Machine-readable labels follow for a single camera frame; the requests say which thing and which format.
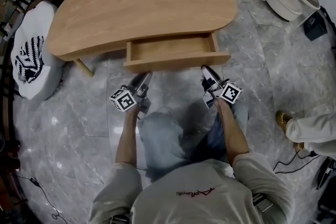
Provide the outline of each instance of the forearm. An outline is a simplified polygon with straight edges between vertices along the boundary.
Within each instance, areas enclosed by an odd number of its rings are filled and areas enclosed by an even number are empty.
[[[137,167],[137,149],[135,139],[136,128],[136,114],[133,112],[127,112],[125,115],[124,127],[119,140],[118,150],[115,162],[127,163],[134,167]]]
[[[232,114],[231,108],[225,101],[220,102],[218,112],[224,128],[227,158],[232,166],[237,155],[248,153],[247,141]]]

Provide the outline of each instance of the gray shirt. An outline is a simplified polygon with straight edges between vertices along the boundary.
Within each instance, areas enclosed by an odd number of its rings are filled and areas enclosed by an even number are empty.
[[[136,168],[114,164],[104,189],[93,201],[90,224],[108,224],[129,214],[133,224],[147,223],[290,223],[293,198],[259,153],[236,156],[235,178],[228,164],[205,161],[178,168],[142,190]],[[264,194],[273,205],[261,213],[253,195]]]

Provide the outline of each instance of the black trash bin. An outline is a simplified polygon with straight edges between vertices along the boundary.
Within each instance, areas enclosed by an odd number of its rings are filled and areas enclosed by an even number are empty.
[[[310,41],[313,41],[327,33],[327,26],[325,24],[323,17],[318,12],[314,12],[303,25],[304,34]]]

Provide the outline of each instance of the blue jeans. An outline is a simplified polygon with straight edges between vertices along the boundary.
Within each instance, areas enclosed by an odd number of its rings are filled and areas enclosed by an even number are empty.
[[[248,112],[237,101],[232,106],[233,115],[246,133]],[[169,113],[153,112],[139,122],[140,138],[145,149],[147,174],[156,181],[172,170],[206,159],[225,161],[226,147],[222,121],[217,114],[209,132],[196,146],[191,156],[186,156],[180,146],[183,129]]]

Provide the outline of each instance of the white sofa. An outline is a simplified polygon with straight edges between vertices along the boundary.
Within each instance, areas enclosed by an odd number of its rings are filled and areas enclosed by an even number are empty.
[[[64,62],[46,51],[46,39],[56,10],[55,5],[47,1],[40,2],[34,9],[27,12],[15,33],[14,46],[10,54],[13,63],[13,78],[18,84],[21,96],[29,100],[46,100],[57,88],[62,77]],[[44,38],[42,47],[44,65],[40,75],[34,81],[23,83],[18,78],[18,70],[14,65],[15,57],[26,41],[37,36],[43,36]]]

